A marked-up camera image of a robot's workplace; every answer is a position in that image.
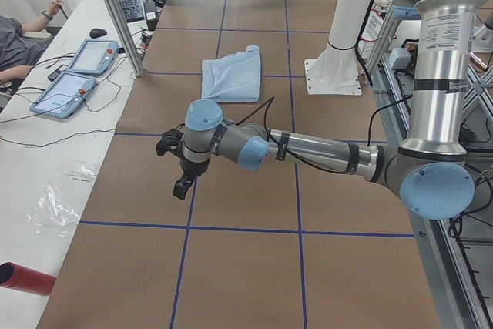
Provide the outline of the seated person's forearm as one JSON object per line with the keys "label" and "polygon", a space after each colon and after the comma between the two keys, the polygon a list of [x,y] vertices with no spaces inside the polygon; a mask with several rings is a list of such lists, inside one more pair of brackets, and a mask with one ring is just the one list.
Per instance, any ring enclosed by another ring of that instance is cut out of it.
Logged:
{"label": "seated person's forearm", "polygon": [[41,32],[52,21],[52,16],[49,13],[41,14],[37,18],[26,22],[22,25],[22,33],[26,32]]}

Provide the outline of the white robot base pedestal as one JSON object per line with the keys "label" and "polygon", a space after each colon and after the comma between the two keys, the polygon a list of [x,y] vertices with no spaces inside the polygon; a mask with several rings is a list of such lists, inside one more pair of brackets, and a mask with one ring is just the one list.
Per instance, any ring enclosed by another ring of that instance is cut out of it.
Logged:
{"label": "white robot base pedestal", "polygon": [[362,94],[355,51],[372,0],[337,0],[327,47],[317,59],[304,61],[310,95]]}

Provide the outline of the seated person's hand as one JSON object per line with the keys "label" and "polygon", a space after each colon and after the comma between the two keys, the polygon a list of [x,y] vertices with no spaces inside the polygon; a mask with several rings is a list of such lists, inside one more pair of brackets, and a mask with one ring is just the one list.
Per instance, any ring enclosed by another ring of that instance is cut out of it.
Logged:
{"label": "seated person's hand", "polygon": [[50,0],[49,9],[47,13],[50,16],[54,17],[61,10],[62,4],[63,4],[63,0]]}

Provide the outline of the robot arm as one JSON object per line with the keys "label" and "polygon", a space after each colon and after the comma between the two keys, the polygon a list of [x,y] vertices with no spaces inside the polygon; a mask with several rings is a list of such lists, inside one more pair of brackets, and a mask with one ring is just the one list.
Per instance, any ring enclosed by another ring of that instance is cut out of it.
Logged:
{"label": "robot arm", "polygon": [[[264,116],[252,103],[223,106],[226,116],[247,116],[277,129],[363,144],[385,141],[376,95],[308,94],[303,60],[322,48],[337,0],[169,0],[169,31],[183,38],[179,73],[169,77],[175,96],[169,121],[182,120],[197,99],[199,61],[258,45],[261,99],[273,104]],[[185,200],[168,197],[163,217],[197,227],[336,230],[406,233],[407,211],[389,190],[359,176],[325,173],[299,163],[267,159],[255,172],[222,157],[212,160]]]}

